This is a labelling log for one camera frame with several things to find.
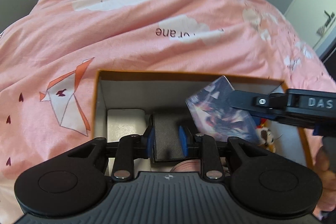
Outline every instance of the pink bedding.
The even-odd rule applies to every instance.
[[[284,79],[336,92],[314,51],[265,0],[39,0],[0,35],[0,223],[22,212],[25,169],[88,141],[97,69]],[[309,138],[313,153],[319,138]]]

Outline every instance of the hand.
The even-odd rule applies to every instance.
[[[329,170],[329,158],[323,146],[316,155],[314,171],[322,180],[323,192],[317,204],[322,211],[330,212],[336,207],[336,174]]]

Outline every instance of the white cloud print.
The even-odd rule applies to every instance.
[[[149,0],[75,0],[71,2],[75,11],[110,11],[124,6],[138,5]]]
[[[204,23],[197,23],[194,18],[179,15],[159,22],[156,35],[178,40],[183,43],[193,43],[202,40],[204,43],[216,43],[224,33],[223,29],[211,31]]]

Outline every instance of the cardboard box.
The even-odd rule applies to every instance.
[[[184,72],[136,72],[100,70],[96,77],[93,102],[94,137],[107,137],[107,111],[133,109],[148,117],[158,109],[186,108],[186,98],[221,75]],[[284,92],[283,80],[226,75],[235,90],[268,94]],[[302,129],[270,122],[277,153],[312,167],[308,142]]]

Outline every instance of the gray ribbed panel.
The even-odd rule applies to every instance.
[[[270,220],[240,208],[225,187],[196,173],[141,172],[132,182],[116,184],[97,207],[67,219],[25,215],[17,224],[317,224],[312,215]]]

